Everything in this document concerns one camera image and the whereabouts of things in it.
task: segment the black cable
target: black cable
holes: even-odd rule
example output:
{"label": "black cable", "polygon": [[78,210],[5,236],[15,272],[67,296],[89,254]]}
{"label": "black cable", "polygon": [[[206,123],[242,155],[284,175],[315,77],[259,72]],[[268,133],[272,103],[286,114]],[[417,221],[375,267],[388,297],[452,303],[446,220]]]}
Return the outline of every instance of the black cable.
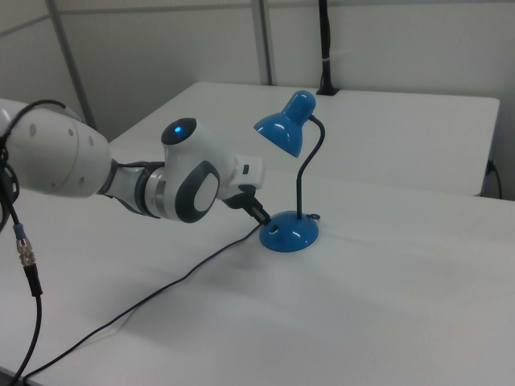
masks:
{"label": "black cable", "polygon": [[29,350],[27,351],[27,354],[25,355],[25,359],[22,362],[22,365],[19,367],[18,371],[14,375],[14,377],[10,380],[9,384],[7,386],[14,386],[16,382],[18,382],[19,377],[22,375],[23,370],[25,370],[25,367],[29,363],[29,360],[31,359],[32,353],[34,352],[35,344],[38,341],[39,336],[39,330],[41,329],[41,317],[42,317],[42,308],[41,308],[41,296],[35,297],[35,304],[36,304],[36,318],[35,318],[35,329],[34,329],[34,335],[32,336],[31,345],[29,346]]}
{"label": "black cable", "polygon": [[297,219],[301,220],[303,218],[303,183],[302,183],[302,177],[304,169],[306,169],[307,164],[315,157],[315,154],[317,151],[319,151],[320,147],[323,144],[323,140],[325,139],[325,128],[323,127],[323,124],[321,121],[315,118],[315,116],[311,115],[308,118],[311,122],[314,122],[317,124],[317,126],[320,128],[320,138],[319,141],[316,143],[315,148],[310,152],[310,154],[307,156],[306,161],[301,165],[299,169],[299,173],[297,174]]}
{"label": "black cable", "polygon": [[109,327],[111,326],[113,323],[115,323],[119,318],[122,318],[123,316],[127,315],[129,312],[137,309],[138,307],[142,306],[143,304],[145,304],[146,302],[148,302],[149,300],[151,300],[152,298],[156,297],[157,295],[159,295],[160,293],[162,293],[164,290],[167,290],[169,289],[170,287],[172,287],[173,285],[176,285],[176,284],[179,284],[181,281],[184,281],[186,279],[188,279],[192,273],[194,273],[198,268],[200,268],[202,265],[204,265],[205,263],[207,263],[208,261],[210,261],[213,257],[216,257],[218,256],[219,254],[221,254],[223,251],[225,251],[226,249],[228,248],[231,248],[232,246],[236,245],[236,244],[239,244],[241,243],[242,241],[245,241],[247,240],[250,236],[252,236],[259,228],[261,227],[261,225],[258,225],[256,228],[254,228],[249,234],[247,234],[247,236],[245,237],[242,237],[241,239],[239,240],[236,240],[234,242],[232,242],[231,244],[228,244],[228,245],[225,245],[222,249],[219,249],[218,251],[214,252],[211,256],[209,257],[206,257],[205,259],[203,259],[199,264],[197,264],[195,267],[193,267],[190,272],[186,273],[186,275],[182,276],[180,279],[177,279],[175,281],[173,281],[172,283],[170,284],[167,284],[165,285],[164,287],[161,287],[160,289],[158,289],[157,291],[153,292],[152,294],[150,294],[149,296],[147,296],[146,298],[144,298],[143,300],[141,300],[140,302],[134,304],[132,307],[130,307],[129,309],[123,311],[121,314],[119,314],[116,318],[112,319],[110,322],[107,322],[104,326],[101,326],[101,327],[98,327],[95,331],[87,334],[83,339],[81,339],[78,343],[76,343],[75,345],[73,345],[72,347],[70,347],[69,349],[67,349],[64,353],[62,353],[61,355],[57,356],[55,359],[51,360],[50,362],[48,362],[47,364],[44,364],[43,366],[41,366],[40,368],[37,368],[36,370],[34,370],[33,372],[30,372],[29,374],[27,374],[26,376],[23,377],[23,384],[26,385],[26,386],[29,386],[29,384],[27,383],[28,379],[32,376],[34,376],[35,374],[38,374],[39,372],[42,372],[43,370],[49,368],[51,365],[53,365],[54,363],[56,362],[59,362],[61,359],[63,359],[66,355],[68,355],[69,353],[71,353],[73,350],[75,350],[76,348],[78,348],[82,343],[84,343],[86,340],[88,340],[89,338],[91,338],[92,336],[94,336],[96,333],[104,330],[106,327]]}
{"label": "black cable", "polygon": [[492,164],[492,171],[496,174],[497,187],[499,188],[499,199],[502,199],[501,178],[499,177],[499,171],[497,170],[495,163]]}

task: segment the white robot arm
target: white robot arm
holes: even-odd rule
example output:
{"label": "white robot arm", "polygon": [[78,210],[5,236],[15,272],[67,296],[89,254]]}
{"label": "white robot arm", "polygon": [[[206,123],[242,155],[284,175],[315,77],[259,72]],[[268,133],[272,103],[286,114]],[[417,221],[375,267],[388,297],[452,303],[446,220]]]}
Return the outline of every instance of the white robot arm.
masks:
{"label": "white robot arm", "polygon": [[[0,135],[25,104],[0,99]],[[103,194],[133,212],[192,223],[216,198],[243,208],[260,224],[270,217],[255,199],[262,186],[261,158],[230,154],[194,118],[171,123],[161,137],[164,162],[121,165],[105,138],[89,126],[46,109],[34,109],[7,142],[9,164],[21,187],[50,195]],[[4,172],[4,180],[9,176]]]}

